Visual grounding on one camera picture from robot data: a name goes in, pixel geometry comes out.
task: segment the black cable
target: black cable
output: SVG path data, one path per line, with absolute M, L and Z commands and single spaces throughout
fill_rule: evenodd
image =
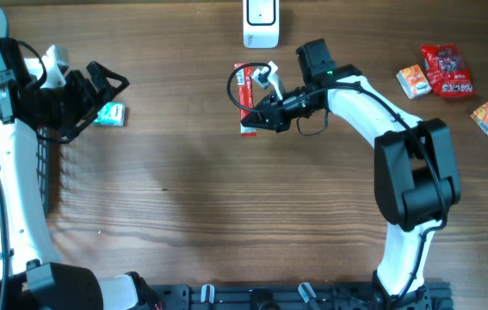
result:
M 3 282 L 1 283 L 0 310 L 6 309 L 9 289 L 10 250 L 9 235 L 6 224 L 7 215 L 4 209 L 3 188 L 0 179 L 0 229 L 1 229 L 1 256 L 3 257 Z
M 234 96 L 232 95 L 232 92 L 230 90 L 230 87 L 232 85 L 232 79 L 238 73 L 238 71 L 240 71 L 240 70 L 242 70 L 244 68 L 247 68 L 247 67 L 259 66 L 259 65 L 266 66 L 266 67 L 269 68 L 269 70 L 266 72 L 267 76 L 270 74 L 270 71 L 272 71 L 272 68 L 270 67 L 270 65 L 269 64 L 265 64 L 265 63 L 249 63 L 249 64 L 241 65 L 238 68 L 234 69 L 234 71 L 228 77 L 228 82 L 226 83 L 226 93 L 228 94 L 228 97 L 230 98 L 230 100 L 232 101 L 232 103 L 234 103 L 235 106 L 237 106 L 238 108 L 240 108 L 242 110 L 249 111 L 249 112 L 255 112 L 255 113 L 267 112 L 267 110 L 255 110 L 253 108 L 248 108 L 248 107 L 245 107 L 245 106 L 241 105 L 238 102 L 238 100 L 236 100 L 236 98 L 234 98 Z
M 303 133 L 303 132 L 301 131 L 301 127 L 300 127 L 300 125 L 299 125 L 299 120 L 300 120 L 301 118 L 302 118 L 302 117 L 298 117 L 298 118 L 297 118 L 297 121 L 296 121 L 296 123 L 297 123 L 297 131 L 298 131 L 299 133 L 301 133 L 301 135 L 304 135 L 304 136 L 306 136 L 306 137 L 311 137 L 311 136 L 313 136 L 313 135 L 317 135 L 317 134 L 319 134 L 319 133 L 323 133 L 323 132 L 324 132 L 324 130 L 328 129 L 328 125 L 330 125 L 330 111 L 328 111 L 328 110 L 326 110 L 326 114 L 325 114 L 325 116 L 324 116 L 324 128 L 322 128 L 321 130 L 318 130 L 318 131 L 317 131 L 317 132 L 315 132 L 315 133 Z
M 43 59 L 40 58 L 39 53 L 37 53 L 37 51 L 35 51 L 28 43 L 26 43 L 24 41 L 20 41 L 20 40 L 17 42 L 18 42 L 18 45 L 26 47 L 31 53 L 33 53 L 33 55 L 35 55 L 35 57 L 37 57 L 37 59 L 39 60 L 40 66 L 43 68 L 43 74 L 40 75 L 39 79 L 26 86 L 26 88 L 28 88 L 28 90 L 38 90 L 46 82 L 45 63 L 43 63 Z

